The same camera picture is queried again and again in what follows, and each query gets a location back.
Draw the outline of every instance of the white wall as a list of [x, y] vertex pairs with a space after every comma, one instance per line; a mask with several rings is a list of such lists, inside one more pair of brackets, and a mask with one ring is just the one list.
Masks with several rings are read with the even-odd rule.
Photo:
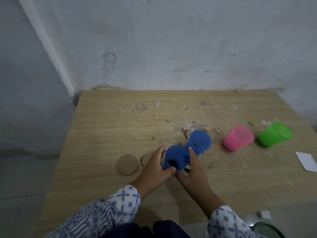
[[0, 0], [0, 153], [59, 153], [75, 105], [18, 0]]
[[277, 88], [317, 125], [317, 0], [20, 1], [74, 92]]

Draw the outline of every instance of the hand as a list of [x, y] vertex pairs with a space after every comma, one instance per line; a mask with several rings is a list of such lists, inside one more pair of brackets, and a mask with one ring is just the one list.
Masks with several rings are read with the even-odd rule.
[[165, 152], [165, 145], [159, 147], [150, 157], [147, 164], [144, 166], [139, 177], [130, 183], [136, 188], [143, 200], [149, 193], [159, 188], [165, 180], [171, 177], [175, 172], [175, 167], [162, 170], [161, 158]]
[[185, 176], [182, 173], [176, 173], [175, 177], [209, 219], [211, 214], [217, 208], [224, 205], [224, 202], [212, 192], [208, 184], [206, 173], [202, 168], [199, 159], [196, 157], [195, 152], [191, 147], [188, 148], [188, 151], [191, 157], [190, 172], [188, 176]]

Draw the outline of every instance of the plastic cup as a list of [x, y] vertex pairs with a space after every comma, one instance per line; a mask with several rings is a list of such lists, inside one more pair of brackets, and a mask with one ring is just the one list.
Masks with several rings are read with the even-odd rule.
[[222, 146], [228, 152], [234, 152], [254, 141], [253, 132], [244, 126], [235, 126], [224, 139]]
[[211, 138], [203, 131], [196, 130], [191, 133], [187, 141], [185, 150], [188, 152], [188, 148], [191, 147], [196, 156], [206, 151], [211, 146]]
[[256, 141], [260, 146], [268, 148], [291, 137], [293, 137], [293, 133], [287, 126], [274, 123], [257, 137]]
[[189, 164], [189, 153], [183, 147], [174, 145], [168, 148], [165, 154], [164, 169], [175, 167], [180, 172]]

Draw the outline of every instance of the batik shirt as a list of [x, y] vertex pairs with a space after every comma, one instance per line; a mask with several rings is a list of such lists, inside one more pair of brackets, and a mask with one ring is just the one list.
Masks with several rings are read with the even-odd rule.
[[[85, 206], [45, 238], [99, 238], [124, 223], [132, 222], [140, 202], [137, 189], [127, 185], [108, 199], [98, 199]], [[227, 205], [212, 213], [206, 236], [265, 238], [251, 231]]]

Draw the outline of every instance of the wood grain surface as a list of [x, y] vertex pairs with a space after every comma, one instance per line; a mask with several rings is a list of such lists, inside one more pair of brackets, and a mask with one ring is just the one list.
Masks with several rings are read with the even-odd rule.
[[[255, 143], [233, 154], [220, 148], [236, 125], [259, 135], [277, 120], [292, 130], [292, 139], [267, 150]], [[83, 91], [34, 236], [135, 179], [141, 164], [131, 176], [116, 172], [122, 155], [145, 164], [160, 145], [185, 145], [196, 129], [212, 139], [198, 156], [210, 186], [238, 215], [317, 201], [317, 174], [305, 171], [295, 155], [316, 158], [317, 135], [274, 91]], [[175, 177], [142, 201], [134, 221], [152, 226], [166, 219], [180, 225], [206, 220]]]

